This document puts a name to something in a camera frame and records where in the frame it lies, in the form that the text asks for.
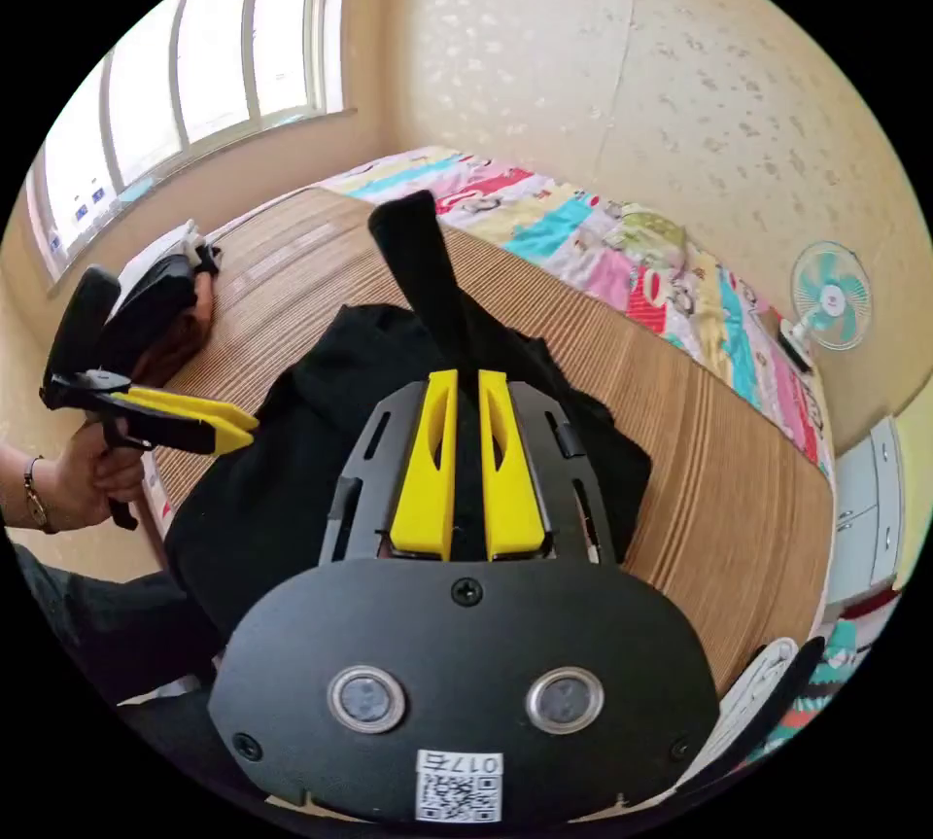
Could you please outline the person's left hand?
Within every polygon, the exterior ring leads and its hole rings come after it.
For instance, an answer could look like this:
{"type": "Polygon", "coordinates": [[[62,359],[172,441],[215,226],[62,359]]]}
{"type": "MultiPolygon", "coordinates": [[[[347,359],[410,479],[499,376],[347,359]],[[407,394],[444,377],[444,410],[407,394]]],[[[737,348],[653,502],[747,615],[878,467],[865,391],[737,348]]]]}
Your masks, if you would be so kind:
{"type": "Polygon", "coordinates": [[[34,463],[32,484],[46,530],[68,532],[111,517],[110,503],[130,503],[144,481],[142,452],[109,445],[100,423],[82,426],[57,458],[34,463]]]}

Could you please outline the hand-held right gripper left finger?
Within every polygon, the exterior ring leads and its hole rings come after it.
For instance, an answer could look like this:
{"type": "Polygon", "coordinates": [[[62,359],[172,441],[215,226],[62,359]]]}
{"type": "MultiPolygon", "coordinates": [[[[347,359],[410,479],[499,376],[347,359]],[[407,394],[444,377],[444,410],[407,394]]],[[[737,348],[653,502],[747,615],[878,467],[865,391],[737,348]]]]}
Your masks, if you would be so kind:
{"type": "Polygon", "coordinates": [[[451,556],[458,394],[454,369],[430,374],[389,533],[400,554],[439,560],[451,556]]]}

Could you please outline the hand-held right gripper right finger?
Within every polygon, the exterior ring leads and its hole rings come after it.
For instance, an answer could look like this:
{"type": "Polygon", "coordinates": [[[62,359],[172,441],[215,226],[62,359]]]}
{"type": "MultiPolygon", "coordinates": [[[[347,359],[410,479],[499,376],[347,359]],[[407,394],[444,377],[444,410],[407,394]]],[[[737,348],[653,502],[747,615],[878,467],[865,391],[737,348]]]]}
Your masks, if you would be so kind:
{"type": "Polygon", "coordinates": [[[545,529],[515,403],[503,372],[481,369],[477,384],[487,558],[532,557],[545,529]]]}

